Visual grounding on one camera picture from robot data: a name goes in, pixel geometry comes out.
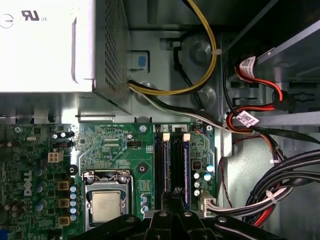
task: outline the white wire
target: white wire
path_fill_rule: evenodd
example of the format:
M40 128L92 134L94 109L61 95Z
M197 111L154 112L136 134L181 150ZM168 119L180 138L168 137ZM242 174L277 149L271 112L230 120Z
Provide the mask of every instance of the white wire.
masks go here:
M156 107L157 109L163 111L163 112L166 112L166 113L170 113L170 114L174 114L174 115L178 115L178 116L188 116L188 117L192 117L192 118L195 118L195 119L199 119L209 125L212 125L218 129L221 129L221 130L224 130L226 132L230 132L230 133L237 133L235 131L232 131L232 130L229 130L223 126L219 126L217 124L215 124L214 122L210 121L209 119L206 119L205 117L202 117L202 116L199 116L199 115L196 115L196 114L193 114L193 113L188 113L188 112L180 112L180 111L173 111L173 110L169 110L169 109L165 109L165 108L162 108L161 106L157 105L155 102L153 102L152 100L150 100L145 94L135 90L133 87L130 86L130 89L135 92L136 94L142 96L143 98L145 98L149 103L151 103L154 107Z
M286 191L287 188L281 188L279 189L278 191L276 191L274 194L273 194L273 197L277 197L279 196L280 194L282 194L284 191ZM229 211L232 211L232 210L245 210L247 208L251 208L251 207L255 207L255 206L259 206L261 204L265 204L267 203L268 201L271 201L271 198L270 197L267 197L266 199L262 200L262 201L259 201L255 204L251 204L251 205L248 205L248 206L243 206L243 207L237 207L237 208L224 208L224 207L219 207L219 206L215 206L213 205L211 202L206 202L206 204L209 205L208 209L212 209L216 212L229 212Z

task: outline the yellow wire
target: yellow wire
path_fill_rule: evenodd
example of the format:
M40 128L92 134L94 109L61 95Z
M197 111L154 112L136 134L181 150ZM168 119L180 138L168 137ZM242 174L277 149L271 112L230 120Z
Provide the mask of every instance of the yellow wire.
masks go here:
M215 36L214 33L212 32L210 25L207 21L207 19L205 18L205 16L202 14L202 12L200 11L200 9L198 8L198 6L194 3L193 0L187 0L188 3L190 4L190 6L192 7L192 9L194 10L195 14L197 15L197 17L200 19L201 23L203 24L210 42L211 42L211 46L212 46L212 59L209 65L208 70L206 71L206 73L204 74L204 76L202 77L202 79L196 83L195 85L185 88L185 89L180 89L180 90L169 90L169 91L161 91L161 90L152 90L152 89L147 89L144 87L139 87L136 86L132 83L129 83L129 86L134 88L135 90L144 93L144 94L148 94L148 95L153 95L153 96L167 96L167 95L176 95L176 94L182 94L182 93L186 93L188 91L192 91L194 89L196 89L198 86L200 86L201 84L205 83L211 76L211 74L213 73L215 66L216 66L216 61L217 61L217 55L215 54L215 51L217 49L216 46L216 40L215 40Z

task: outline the motherboard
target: motherboard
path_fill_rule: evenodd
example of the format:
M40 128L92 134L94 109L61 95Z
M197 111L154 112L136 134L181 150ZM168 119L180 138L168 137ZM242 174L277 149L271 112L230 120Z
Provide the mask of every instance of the motherboard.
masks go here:
M0 126L0 235L72 239L124 214L161 209L163 192L200 210L216 194L214 129L201 124Z

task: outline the barcode label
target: barcode label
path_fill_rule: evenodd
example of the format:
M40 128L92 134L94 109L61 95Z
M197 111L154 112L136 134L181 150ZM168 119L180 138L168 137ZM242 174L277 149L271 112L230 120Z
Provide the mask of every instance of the barcode label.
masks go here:
M254 64L256 56L248 57L240 63L240 70L248 77L254 78Z
M242 123L243 125L245 125L247 128L249 128L259 122L259 120L257 118L255 118L254 116L252 116L251 114L249 114L246 111L242 111L236 117L236 119L238 119L239 122Z

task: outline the green circuit board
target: green circuit board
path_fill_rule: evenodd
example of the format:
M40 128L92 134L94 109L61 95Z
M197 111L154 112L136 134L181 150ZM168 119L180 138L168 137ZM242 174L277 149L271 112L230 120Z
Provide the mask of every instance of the green circuit board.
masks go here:
M147 123L141 131L140 123L125 124L64 124L64 125L1 125L0 126L0 231L7 231L9 240L68 239L85 230L85 190L82 173L86 170L129 170L134 179L134 213L143 218L141 195L148 197L148 208L153 210L154 183L154 125ZM206 163L214 165L214 132L191 133L190 160L201 161L202 174ZM69 140L54 139L53 135L72 131ZM63 151L62 161L48 162L57 143ZM71 174L71 166L76 173ZM67 184L68 190L59 190ZM76 220L61 226L60 217L70 216L70 207L61 207L60 200L70 197L69 188L76 187ZM203 191L215 195L215 174L212 181L201 180ZM24 202L25 212L19 216L4 211L14 201ZM198 210L198 199L191 197L191 209Z

